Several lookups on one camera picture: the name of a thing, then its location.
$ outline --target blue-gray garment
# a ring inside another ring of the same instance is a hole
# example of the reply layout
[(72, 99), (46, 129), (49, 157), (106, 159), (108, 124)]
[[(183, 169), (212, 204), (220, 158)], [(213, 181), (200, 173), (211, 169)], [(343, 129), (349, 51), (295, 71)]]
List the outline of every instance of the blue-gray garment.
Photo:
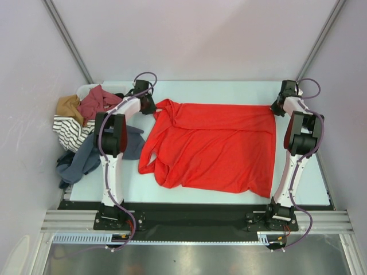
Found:
[[(145, 143), (141, 133), (144, 131), (127, 126), (127, 147), (123, 159), (137, 160), (140, 158)], [(77, 183), (83, 175), (96, 169), (100, 162), (98, 149), (93, 145), (92, 133), (85, 139), (76, 153), (67, 151), (58, 159), (56, 171), (62, 178), (59, 187), (64, 189), (69, 184)]]

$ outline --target red cloth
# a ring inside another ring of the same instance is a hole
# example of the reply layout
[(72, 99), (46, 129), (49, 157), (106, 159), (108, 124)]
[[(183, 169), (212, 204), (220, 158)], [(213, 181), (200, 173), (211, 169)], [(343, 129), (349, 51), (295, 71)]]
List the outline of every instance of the red cloth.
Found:
[(90, 90), (89, 94), (80, 102), (77, 110), (84, 118), (85, 125), (88, 120), (96, 119), (98, 112), (106, 112), (115, 108), (122, 99), (113, 93), (106, 92), (98, 85)]
[[(269, 106), (157, 104), (139, 162), (164, 187), (270, 197), (276, 127)], [(157, 158), (150, 162), (152, 154)]]

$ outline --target striped shirt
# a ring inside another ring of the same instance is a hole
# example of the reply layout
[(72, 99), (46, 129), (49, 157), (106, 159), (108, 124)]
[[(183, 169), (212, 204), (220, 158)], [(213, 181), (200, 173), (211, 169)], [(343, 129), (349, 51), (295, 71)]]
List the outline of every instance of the striped shirt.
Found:
[(58, 134), (58, 140), (65, 150), (76, 152), (87, 136), (94, 131), (95, 120), (89, 120), (82, 127), (74, 118), (54, 116), (52, 131)]

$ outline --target wall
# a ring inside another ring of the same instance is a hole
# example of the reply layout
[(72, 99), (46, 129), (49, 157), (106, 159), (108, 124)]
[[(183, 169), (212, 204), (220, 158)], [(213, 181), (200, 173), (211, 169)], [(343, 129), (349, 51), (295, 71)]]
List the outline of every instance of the wall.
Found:
[[(307, 77), (318, 80), (319, 97), (308, 100), (325, 115), (320, 152), (332, 195), (347, 209), (360, 248), (367, 256), (367, 26), (366, 1), (347, 1)], [(305, 92), (315, 88), (307, 85)]]
[(22, 236), (29, 236), (32, 255), (45, 211), (60, 197), (54, 166), (61, 147), (52, 117), (57, 99), (84, 79), (41, 1), (2, 1), (0, 37), (2, 270)]
[(94, 81), (295, 78), (336, 0), (54, 0)]

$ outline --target brown cloth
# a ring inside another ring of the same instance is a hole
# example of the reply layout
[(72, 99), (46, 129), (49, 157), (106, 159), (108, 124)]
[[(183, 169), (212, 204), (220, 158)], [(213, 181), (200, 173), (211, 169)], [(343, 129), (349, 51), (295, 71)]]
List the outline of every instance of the brown cloth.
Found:
[(80, 105), (77, 95), (61, 97), (56, 107), (57, 116), (68, 116), (74, 118), (80, 125), (83, 125), (84, 118), (76, 109)]

